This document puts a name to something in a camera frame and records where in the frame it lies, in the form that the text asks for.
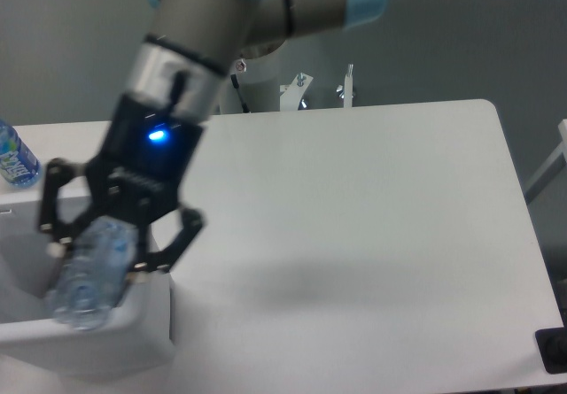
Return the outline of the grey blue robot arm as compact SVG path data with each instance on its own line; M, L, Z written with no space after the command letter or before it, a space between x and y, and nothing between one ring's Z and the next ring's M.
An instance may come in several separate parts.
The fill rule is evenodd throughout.
M179 187L222 84L248 47L355 27L387 0L159 0L97 154L46 168L38 230L68 262L109 217L136 229L128 274L167 272L204 225Z

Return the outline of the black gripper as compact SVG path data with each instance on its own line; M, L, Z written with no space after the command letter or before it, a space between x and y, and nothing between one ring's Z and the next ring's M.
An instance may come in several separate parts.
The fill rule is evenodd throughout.
M94 158L86 165L55 158L45 167L37 229L50 238L48 253L70 257L74 243L97 212L137 230L127 283L135 283L140 274L169 273L205 226L200 210L184 205L177 208L180 183L202 134L199 124L122 95ZM73 221L64 222L59 218L58 193L84 176L92 204ZM151 224L176 208L180 231L163 250L151 251Z

